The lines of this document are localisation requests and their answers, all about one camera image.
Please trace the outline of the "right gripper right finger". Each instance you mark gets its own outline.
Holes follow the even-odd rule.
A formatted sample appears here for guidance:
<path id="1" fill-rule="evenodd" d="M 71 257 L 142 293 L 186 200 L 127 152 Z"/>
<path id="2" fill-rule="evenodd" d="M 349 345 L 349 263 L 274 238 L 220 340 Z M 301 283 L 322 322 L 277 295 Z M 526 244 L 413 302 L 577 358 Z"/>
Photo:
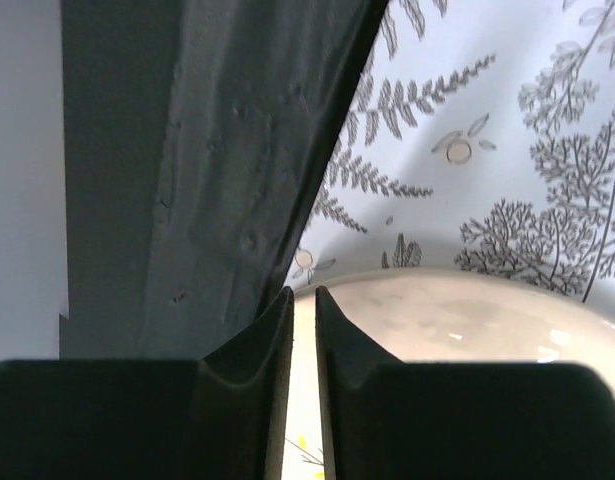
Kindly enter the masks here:
<path id="1" fill-rule="evenodd" d="M 315 294 L 329 479 L 615 479 L 615 397 L 575 363 L 406 363 Z"/>

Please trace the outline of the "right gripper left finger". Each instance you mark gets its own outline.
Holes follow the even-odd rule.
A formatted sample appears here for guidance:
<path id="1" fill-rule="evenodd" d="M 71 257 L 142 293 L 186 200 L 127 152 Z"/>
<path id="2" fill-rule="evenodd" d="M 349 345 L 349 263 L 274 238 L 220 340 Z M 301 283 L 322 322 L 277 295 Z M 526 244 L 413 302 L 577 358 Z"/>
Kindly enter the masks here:
<path id="1" fill-rule="evenodd" d="M 277 479 L 294 295 L 201 360 L 0 362 L 0 479 Z"/>

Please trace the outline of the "pink and green branch plate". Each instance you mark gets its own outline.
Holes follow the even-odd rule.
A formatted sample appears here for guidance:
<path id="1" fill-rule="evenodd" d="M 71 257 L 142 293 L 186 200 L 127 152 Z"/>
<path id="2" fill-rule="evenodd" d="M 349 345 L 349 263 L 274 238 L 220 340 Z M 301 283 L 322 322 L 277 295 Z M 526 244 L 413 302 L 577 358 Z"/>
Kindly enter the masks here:
<path id="1" fill-rule="evenodd" d="M 615 321 L 571 298 L 492 276 L 384 269 L 324 282 L 342 312 L 404 361 L 576 362 L 615 397 Z M 295 296 L 282 476 L 322 479 L 315 286 Z"/>

